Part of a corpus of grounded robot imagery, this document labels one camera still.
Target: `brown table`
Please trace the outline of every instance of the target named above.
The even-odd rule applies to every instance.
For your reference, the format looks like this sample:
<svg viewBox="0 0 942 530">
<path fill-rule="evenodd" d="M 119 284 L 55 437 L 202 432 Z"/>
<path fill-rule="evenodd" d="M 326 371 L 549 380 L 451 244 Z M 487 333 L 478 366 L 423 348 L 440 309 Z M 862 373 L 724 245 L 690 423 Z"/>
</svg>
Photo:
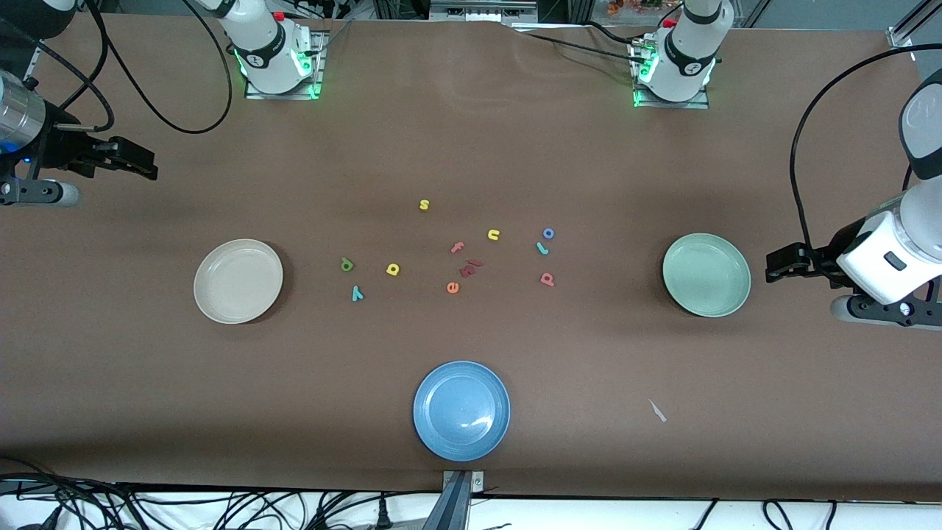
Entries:
<svg viewBox="0 0 942 530">
<path fill-rule="evenodd" d="M 159 108 L 215 118 L 222 73 L 196 21 L 107 22 Z M 96 35 L 79 17 L 51 43 L 88 71 Z M 160 179 L 47 172 L 84 204 L 2 212 L 0 449 L 106 480 L 434 489 L 455 465 L 414 433 L 414 391 L 473 359 L 512 398 L 507 437 L 471 466 L 502 493 L 937 499 L 939 336 L 840 323 L 824 280 L 762 274 L 800 237 L 787 166 L 801 111 L 885 48 L 878 32 L 736 30 L 712 108 L 676 111 L 633 108 L 616 59 L 501 25 L 354 23 L 321 100 L 237 99 L 200 137 L 159 123 L 109 61 L 114 133 L 154 150 Z M 50 60 L 36 76 L 53 101 L 76 86 Z M 897 116 L 917 83 L 908 57 L 883 61 L 809 121 L 798 170 L 815 242 L 898 191 Z M 73 111 L 103 118 L 90 96 Z M 690 232 L 749 261 L 752 296 L 731 317 L 692 317 L 661 286 L 664 251 Z M 260 321 L 221 325 L 191 283 L 237 238 L 275 247 L 286 282 Z M 449 295 L 467 258 L 485 267 Z"/>
</svg>

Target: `silver metal cylinder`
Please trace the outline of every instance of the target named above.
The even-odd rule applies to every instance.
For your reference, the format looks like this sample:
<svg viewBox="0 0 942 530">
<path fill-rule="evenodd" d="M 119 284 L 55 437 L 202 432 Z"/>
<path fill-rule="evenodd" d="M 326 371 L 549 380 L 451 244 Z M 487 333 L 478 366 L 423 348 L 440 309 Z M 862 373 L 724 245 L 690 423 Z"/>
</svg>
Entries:
<svg viewBox="0 0 942 530">
<path fill-rule="evenodd" d="M 46 104 L 9 72 L 0 70 L 0 154 L 33 141 L 46 120 Z"/>
</svg>

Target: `cable connector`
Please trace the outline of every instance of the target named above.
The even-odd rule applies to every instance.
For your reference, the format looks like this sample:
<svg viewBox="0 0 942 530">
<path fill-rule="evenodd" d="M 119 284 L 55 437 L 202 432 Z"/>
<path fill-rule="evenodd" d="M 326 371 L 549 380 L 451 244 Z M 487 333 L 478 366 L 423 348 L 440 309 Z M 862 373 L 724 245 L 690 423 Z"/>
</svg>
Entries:
<svg viewBox="0 0 942 530">
<path fill-rule="evenodd" d="M 389 519 L 389 511 L 386 509 L 386 494 L 380 493 L 380 515 L 376 519 L 375 530 L 388 530 L 393 527 L 393 522 Z"/>
</svg>

